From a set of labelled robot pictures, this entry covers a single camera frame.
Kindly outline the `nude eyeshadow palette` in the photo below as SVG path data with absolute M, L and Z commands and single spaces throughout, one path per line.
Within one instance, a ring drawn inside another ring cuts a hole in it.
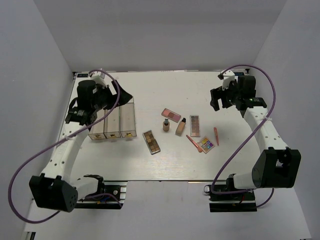
M 190 115 L 190 136 L 200 137 L 200 118 L 198 115 Z

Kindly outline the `beige foundation tube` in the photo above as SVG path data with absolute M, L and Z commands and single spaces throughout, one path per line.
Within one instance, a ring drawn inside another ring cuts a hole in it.
M 175 131 L 175 134 L 177 135 L 177 136 L 181 136 L 182 135 L 182 133 L 183 133 L 183 131 L 184 131 L 184 129 L 185 129 L 185 126 L 186 126 L 186 118 L 183 118 L 180 122 L 179 122 L 179 124 L 178 124 L 178 126 L 177 126 L 177 128 L 176 128 L 176 131 Z

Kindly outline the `pink blush palette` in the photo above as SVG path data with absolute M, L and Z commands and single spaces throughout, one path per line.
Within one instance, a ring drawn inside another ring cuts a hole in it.
M 181 115 L 179 115 L 179 114 L 177 114 L 177 113 L 175 113 L 175 112 L 173 112 L 173 111 L 171 111 L 171 110 L 169 110 L 167 108 L 165 108 L 162 111 L 161 115 L 163 117 L 165 117 L 165 118 L 168 118 L 169 120 L 174 121 L 175 123 L 178 123 L 180 121 L 180 119 L 181 119 Z

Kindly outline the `colourful eyeshadow palette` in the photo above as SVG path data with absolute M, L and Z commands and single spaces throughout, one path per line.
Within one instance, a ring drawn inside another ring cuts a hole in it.
M 214 143 L 206 136 L 204 136 L 197 144 L 201 147 L 205 154 L 215 147 Z

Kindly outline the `round foundation bottle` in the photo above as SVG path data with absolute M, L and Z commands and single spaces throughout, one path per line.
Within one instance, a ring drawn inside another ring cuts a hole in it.
M 165 118 L 163 123 L 162 123 L 162 129 L 164 132 L 168 132 L 170 129 L 170 122 L 168 118 Z

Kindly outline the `pink makeup brush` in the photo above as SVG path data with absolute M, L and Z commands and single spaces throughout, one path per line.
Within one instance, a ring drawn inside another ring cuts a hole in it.
M 187 138 L 188 138 L 188 140 L 195 146 L 195 148 L 197 149 L 197 151 L 199 152 L 199 153 L 202 153 L 203 152 L 203 149 L 189 136 L 189 135 L 185 135 Z

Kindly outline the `brown eyeshadow palette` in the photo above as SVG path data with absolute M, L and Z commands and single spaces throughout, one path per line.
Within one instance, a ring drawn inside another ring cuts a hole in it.
M 160 146 L 151 130 L 144 132 L 142 135 L 151 155 L 157 154 L 161 151 Z

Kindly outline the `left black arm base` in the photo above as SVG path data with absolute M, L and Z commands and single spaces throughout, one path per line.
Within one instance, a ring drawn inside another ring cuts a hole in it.
M 99 196 L 81 199 L 76 209 L 120 210 L 125 203 L 127 181 L 105 181 L 104 191 Z

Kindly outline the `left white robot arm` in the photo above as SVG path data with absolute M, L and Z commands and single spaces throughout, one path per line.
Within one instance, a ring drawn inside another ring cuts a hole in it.
M 29 187 L 39 208 L 71 212 L 79 199 L 90 195 L 99 200 L 105 196 L 106 187 L 103 178 L 98 175 L 86 175 L 75 183 L 70 176 L 76 157 L 88 136 L 92 123 L 98 118 L 100 110 L 113 111 L 127 104 L 133 97 L 115 81 L 111 82 L 116 93 L 109 86 L 94 80 L 82 80 L 78 83 L 77 96 L 70 102 L 62 129 L 61 143 L 51 156 L 47 166 L 39 176 L 32 176 Z

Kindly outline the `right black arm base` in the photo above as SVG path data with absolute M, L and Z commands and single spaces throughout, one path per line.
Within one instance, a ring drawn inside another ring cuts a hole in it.
M 256 198 L 253 192 L 237 194 L 214 194 L 211 186 L 205 185 L 203 191 L 209 196 L 209 210 L 211 213 L 244 213 L 256 212 Z

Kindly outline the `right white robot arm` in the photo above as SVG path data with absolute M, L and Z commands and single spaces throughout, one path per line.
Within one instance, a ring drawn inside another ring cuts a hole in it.
M 219 74 L 222 86 L 210 91 L 211 106 L 215 111 L 235 106 L 250 126 L 260 156 L 247 173 L 231 174 L 226 180 L 223 194 L 236 200 L 246 191 L 260 188 L 292 188 L 301 162 L 301 154 L 291 149 L 278 134 L 267 116 L 267 104 L 256 97 L 254 76 Z

